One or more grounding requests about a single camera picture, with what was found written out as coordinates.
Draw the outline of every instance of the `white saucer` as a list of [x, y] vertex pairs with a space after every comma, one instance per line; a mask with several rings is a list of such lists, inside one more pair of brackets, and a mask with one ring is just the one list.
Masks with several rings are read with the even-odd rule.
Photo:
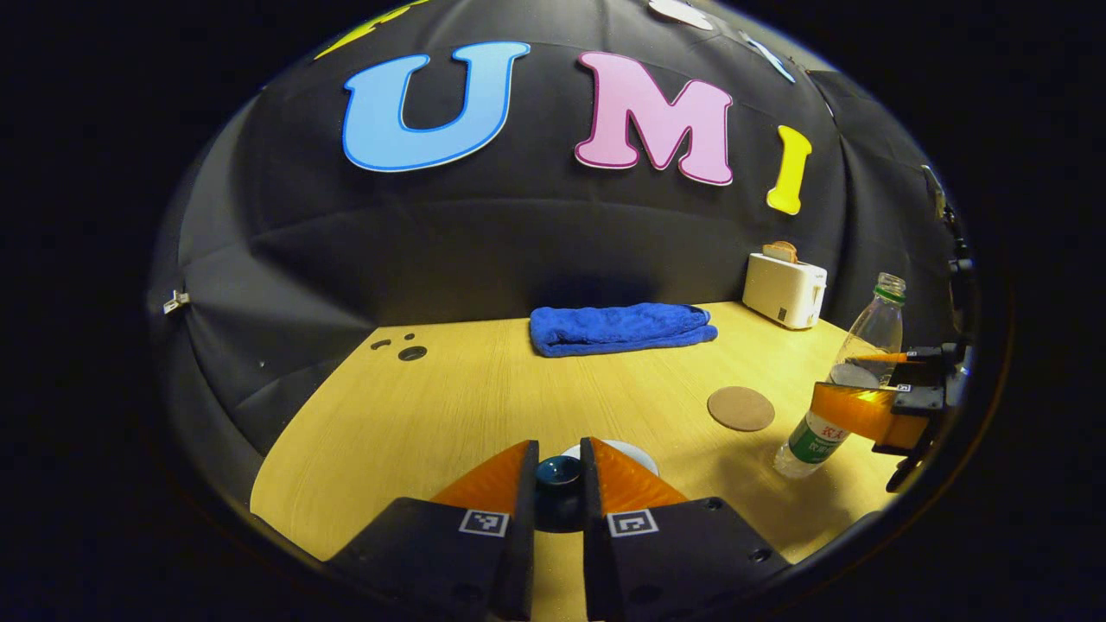
[[[622, 440], [607, 440], [606, 438], [603, 438], [603, 442], [606, 443], [607, 445], [611, 445], [615, 449], [618, 449], [623, 454], [626, 454], [627, 456], [634, 458], [634, 462], [653, 471], [653, 475], [660, 477], [660, 470], [657, 469], [657, 463], [655, 463], [653, 458], [649, 457], [649, 454], [646, 454], [640, 448], [635, 447], [629, 443], [623, 443]], [[572, 456], [576, 459], [580, 459], [580, 445], [573, 445], [572, 447], [568, 447], [561, 455]]]

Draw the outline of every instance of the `green label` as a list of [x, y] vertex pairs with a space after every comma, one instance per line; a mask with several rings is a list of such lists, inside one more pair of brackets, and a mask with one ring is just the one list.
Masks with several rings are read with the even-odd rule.
[[[812, 423], [822, 428], [820, 429], [821, 434], [811, 429]], [[795, 454], [796, 458], [811, 465], [825, 462], [848, 435], [847, 432], [826, 426], [825, 423], [814, 413], [807, 413], [799, 422], [795, 431], [787, 438], [787, 446], [791, 447], [791, 453]]]

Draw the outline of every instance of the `letter u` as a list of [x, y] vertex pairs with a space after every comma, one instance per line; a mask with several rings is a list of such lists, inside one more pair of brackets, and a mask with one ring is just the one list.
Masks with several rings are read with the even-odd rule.
[[465, 107], [453, 121], [432, 129], [404, 124], [407, 84], [430, 56], [416, 54], [368, 68], [346, 81], [351, 92], [342, 128], [346, 157], [362, 168], [399, 173], [460, 159], [487, 145], [507, 122], [514, 59], [530, 53], [517, 41], [458, 48], [468, 63]]

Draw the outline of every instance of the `black fabric tent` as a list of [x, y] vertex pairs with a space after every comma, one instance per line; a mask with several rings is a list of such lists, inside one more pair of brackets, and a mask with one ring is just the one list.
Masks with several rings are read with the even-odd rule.
[[[629, 1], [430, 0], [313, 60], [326, 42], [248, 102], [185, 175], [147, 297], [170, 416], [208, 479], [246, 504], [284, 426], [378, 325], [740, 300], [749, 253], [776, 239], [828, 270], [823, 319], [847, 328], [886, 271], [908, 287], [904, 345], [951, 338], [951, 239], [920, 170], [933, 164], [843, 74], [804, 71], [775, 50], [792, 84], [742, 40], [741, 18], [711, 23], [661, 20]], [[502, 40], [531, 52], [488, 146], [408, 173], [345, 157], [353, 74], [428, 54], [404, 118], [436, 127], [462, 106], [466, 68], [450, 53]], [[638, 60], [669, 101], [690, 80], [730, 93], [733, 183], [644, 159], [624, 170], [577, 162], [594, 105], [577, 56], [591, 50]], [[780, 124], [813, 145], [796, 216], [764, 204]], [[633, 132], [630, 144], [643, 149]], [[174, 290], [190, 303], [164, 315]]]

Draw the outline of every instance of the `wooden table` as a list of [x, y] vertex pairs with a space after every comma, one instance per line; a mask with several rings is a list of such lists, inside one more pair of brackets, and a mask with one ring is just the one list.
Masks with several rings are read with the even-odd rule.
[[[251, 511], [326, 560], [396, 497], [427, 499], [520, 440], [539, 440], [545, 458], [596, 436], [643, 448], [689, 498], [724, 498], [796, 562], [884, 507], [900, 458], [854, 438], [811, 477], [779, 476], [772, 455], [845, 331], [790, 331], [734, 302], [700, 307], [718, 326], [712, 342], [565, 359], [534, 353], [528, 319], [379, 328], [284, 429]], [[428, 352], [400, 361], [411, 345]], [[732, 385], [768, 397], [775, 421], [754, 433], [716, 423], [707, 398]], [[534, 620], [585, 619], [582, 560], [581, 533], [535, 535]]]

